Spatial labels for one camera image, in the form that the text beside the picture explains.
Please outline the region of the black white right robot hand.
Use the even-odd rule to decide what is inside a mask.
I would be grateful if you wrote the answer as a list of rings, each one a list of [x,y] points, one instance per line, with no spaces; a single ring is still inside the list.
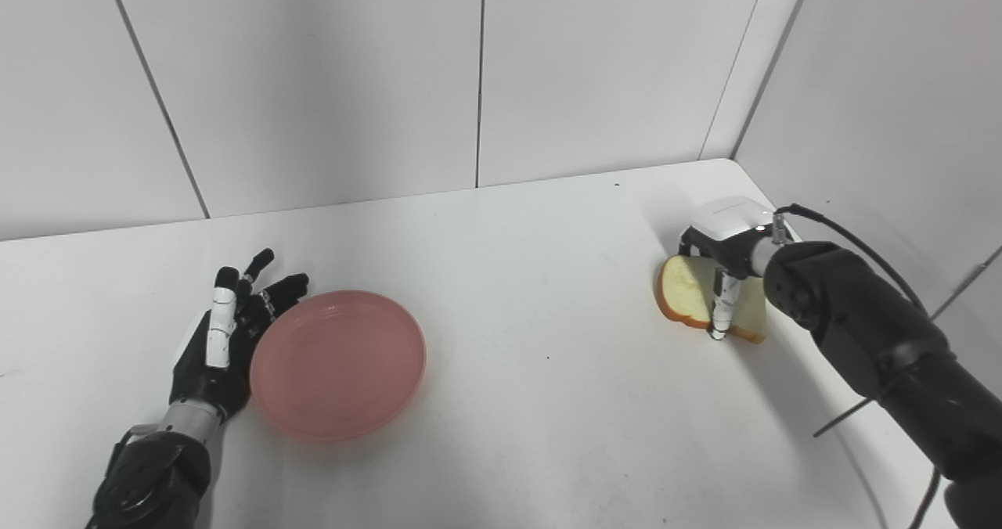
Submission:
[[[765,275],[770,258],[786,243],[780,216],[747,197],[731,196],[699,206],[679,238],[679,255],[697,255],[717,266],[712,282],[709,336],[722,340],[733,325],[742,283]]]

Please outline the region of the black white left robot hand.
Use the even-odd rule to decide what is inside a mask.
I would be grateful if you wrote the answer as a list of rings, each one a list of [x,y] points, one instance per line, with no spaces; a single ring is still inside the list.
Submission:
[[[297,273],[256,290],[255,280],[273,259],[273,250],[265,248],[243,272],[229,266],[216,272],[214,288],[222,290],[226,307],[233,310],[225,337],[228,365],[207,363],[212,316],[208,309],[173,366],[169,404],[200,401],[214,408],[222,422],[246,408],[250,400],[250,362],[262,337],[280,316],[304,300],[310,286],[310,276]]]

